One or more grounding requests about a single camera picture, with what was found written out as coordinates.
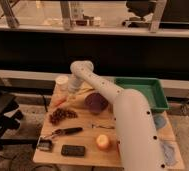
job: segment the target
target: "black phone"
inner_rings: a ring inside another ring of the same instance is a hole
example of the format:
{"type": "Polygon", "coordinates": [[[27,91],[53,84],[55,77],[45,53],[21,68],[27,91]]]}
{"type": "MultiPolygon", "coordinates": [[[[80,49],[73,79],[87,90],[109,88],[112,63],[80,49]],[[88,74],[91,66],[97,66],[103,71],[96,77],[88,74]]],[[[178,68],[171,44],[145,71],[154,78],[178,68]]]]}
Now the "black phone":
{"type": "Polygon", "coordinates": [[[61,154],[63,156],[82,157],[85,155],[86,148],[84,146],[77,145],[63,145],[61,154]]]}

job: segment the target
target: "knife handle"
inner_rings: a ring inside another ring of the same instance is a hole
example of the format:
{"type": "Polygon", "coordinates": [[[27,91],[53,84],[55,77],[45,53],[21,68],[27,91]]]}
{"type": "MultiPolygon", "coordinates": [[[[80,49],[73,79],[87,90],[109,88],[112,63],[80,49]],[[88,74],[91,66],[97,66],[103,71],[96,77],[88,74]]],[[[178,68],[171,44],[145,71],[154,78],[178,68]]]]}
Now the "knife handle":
{"type": "Polygon", "coordinates": [[[65,135],[67,135],[67,134],[74,134],[74,133],[80,132],[82,130],[83,130],[82,127],[75,127],[75,128],[67,128],[67,129],[64,129],[63,131],[64,131],[65,135]]]}

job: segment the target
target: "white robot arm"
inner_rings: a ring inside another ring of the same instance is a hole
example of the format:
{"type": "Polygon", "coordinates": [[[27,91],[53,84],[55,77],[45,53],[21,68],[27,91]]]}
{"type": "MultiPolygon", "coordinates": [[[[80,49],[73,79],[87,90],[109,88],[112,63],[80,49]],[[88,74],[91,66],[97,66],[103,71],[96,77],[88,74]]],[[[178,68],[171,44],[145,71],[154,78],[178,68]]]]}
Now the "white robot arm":
{"type": "Polygon", "coordinates": [[[70,93],[78,91],[82,82],[86,81],[113,104],[124,170],[165,171],[164,155],[144,95],[137,90],[123,89],[94,74],[90,61],[73,62],[71,72],[68,84],[70,93]]]}

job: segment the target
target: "green plastic bin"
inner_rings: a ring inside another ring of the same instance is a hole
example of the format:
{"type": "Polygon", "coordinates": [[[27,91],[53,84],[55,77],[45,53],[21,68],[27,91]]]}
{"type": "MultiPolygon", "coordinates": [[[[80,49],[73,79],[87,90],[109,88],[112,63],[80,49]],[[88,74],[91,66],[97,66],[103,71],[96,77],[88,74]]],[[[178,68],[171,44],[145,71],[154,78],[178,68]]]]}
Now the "green plastic bin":
{"type": "Polygon", "coordinates": [[[117,77],[115,84],[122,88],[132,88],[140,91],[147,98],[152,113],[162,113],[168,110],[168,102],[159,79],[138,77],[117,77]]]}

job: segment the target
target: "wooden table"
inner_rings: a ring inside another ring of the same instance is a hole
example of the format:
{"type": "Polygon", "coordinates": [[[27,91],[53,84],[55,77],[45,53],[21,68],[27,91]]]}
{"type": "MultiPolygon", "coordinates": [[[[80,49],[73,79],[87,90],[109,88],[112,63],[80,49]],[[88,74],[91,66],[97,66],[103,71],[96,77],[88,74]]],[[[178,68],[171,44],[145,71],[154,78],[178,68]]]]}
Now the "wooden table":
{"type": "MultiPolygon", "coordinates": [[[[62,165],[84,165],[84,166],[105,166],[105,167],[121,167],[120,157],[117,151],[117,138],[114,129],[92,128],[92,124],[114,126],[112,107],[109,105],[99,115],[91,114],[84,105],[84,98],[94,90],[87,84],[83,84],[82,89],[77,93],[76,98],[69,103],[64,103],[61,107],[68,107],[77,112],[78,118],[65,119],[61,121],[58,126],[53,126],[49,122],[49,115],[56,110],[56,104],[63,96],[57,87],[55,87],[52,95],[51,103],[46,114],[43,128],[41,130],[41,137],[50,134],[58,128],[69,127],[83,127],[83,131],[75,135],[60,136],[53,139],[52,152],[44,152],[36,149],[33,158],[37,163],[54,163],[62,165]],[[110,137],[111,147],[108,151],[100,151],[95,143],[95,139],[99,134],[106,134],[110,137]],[[83,145],[86,147],[86,155],[81,158],[64,157],[61,155],[61,147],[63,144],[83,145]]],[[[158,136],[162,140],[166,140],[175,148],[175,155],[177,163],[169,169],[184,169],[182,157],[175,139],[171,124],[166,112],[163,113],[167,120],[165,127],[158,131],[158,136]]]]}

